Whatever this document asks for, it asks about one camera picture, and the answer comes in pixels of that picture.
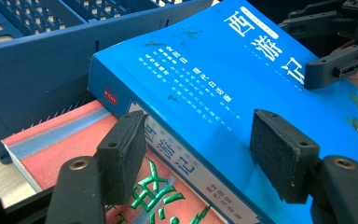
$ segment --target blue book cover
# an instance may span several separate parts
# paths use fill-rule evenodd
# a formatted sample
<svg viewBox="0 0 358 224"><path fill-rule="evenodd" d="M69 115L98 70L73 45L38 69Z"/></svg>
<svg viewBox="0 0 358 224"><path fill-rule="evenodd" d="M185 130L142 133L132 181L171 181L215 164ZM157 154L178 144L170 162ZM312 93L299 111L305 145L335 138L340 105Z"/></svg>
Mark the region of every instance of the blue book cover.
<svg viewBox="0 0 358 224"><path fill-rule="evenodd" d="M282 202L249 152L256 108L358 161L358 89L309 91L317 58L246 1L227 0L92 58L89 90L115 115L143 109L149 146L233 223L311 223Z"/></svg>

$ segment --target blue stripe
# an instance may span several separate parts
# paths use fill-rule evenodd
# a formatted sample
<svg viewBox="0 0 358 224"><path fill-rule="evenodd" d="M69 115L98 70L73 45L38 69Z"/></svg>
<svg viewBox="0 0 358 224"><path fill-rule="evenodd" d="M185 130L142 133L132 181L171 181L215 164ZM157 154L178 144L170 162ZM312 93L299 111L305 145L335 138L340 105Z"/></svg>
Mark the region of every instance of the blue stripe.
<svg viewBox="0 0 358 224"><path fill-rule="evenodd" d="M84 116L79 119L70 121L69 123L60 125L56 128L33 136L25 141L13 145L10 150L13 154L21 160L22 158L32 155L45 147L49 147L54 143L61 141L62 139L82 131L90 125L98 122L101 119L106 118L111 113L104 107Z"/></svg>

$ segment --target blue plastic basket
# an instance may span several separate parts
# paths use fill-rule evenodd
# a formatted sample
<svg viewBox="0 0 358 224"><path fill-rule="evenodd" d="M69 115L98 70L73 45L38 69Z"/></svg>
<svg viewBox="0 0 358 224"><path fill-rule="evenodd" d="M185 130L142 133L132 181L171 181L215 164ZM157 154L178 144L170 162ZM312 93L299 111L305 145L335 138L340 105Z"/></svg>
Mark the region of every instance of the blue plastic basket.
<svg viewBox="0 0 358 224"><path fill-rule="evenodd" d="M11 162L2 139L94 99L92 54L212 2L0 0L0 161Z"/></svg>

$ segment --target book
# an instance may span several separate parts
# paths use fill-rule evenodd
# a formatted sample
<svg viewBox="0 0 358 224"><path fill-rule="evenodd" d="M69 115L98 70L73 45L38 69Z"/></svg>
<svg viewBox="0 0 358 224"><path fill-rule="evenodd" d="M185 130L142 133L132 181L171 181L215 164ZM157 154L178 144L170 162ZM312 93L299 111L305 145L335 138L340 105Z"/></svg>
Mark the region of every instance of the book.
<svg viewBox="0 0 358 224"><path fill-rule="evenodd" d="M54 186L61 166L92 156L117 122L98 101L3 140L10 157L39 192ZM107 223L227 223L209 204L147 150L129 204L107 206Z"/></svg>
<svg viewBox="0 0 358 224"><path fill-rule="evenodd" d="M312 200L282 202L249 146L263 109L318 143L321 158L358 161L358 89L305 89L316 59L248 2L224 1L97 52L89 90L116 116L149 114L149 147L229 221L311 223Z"/></svg>

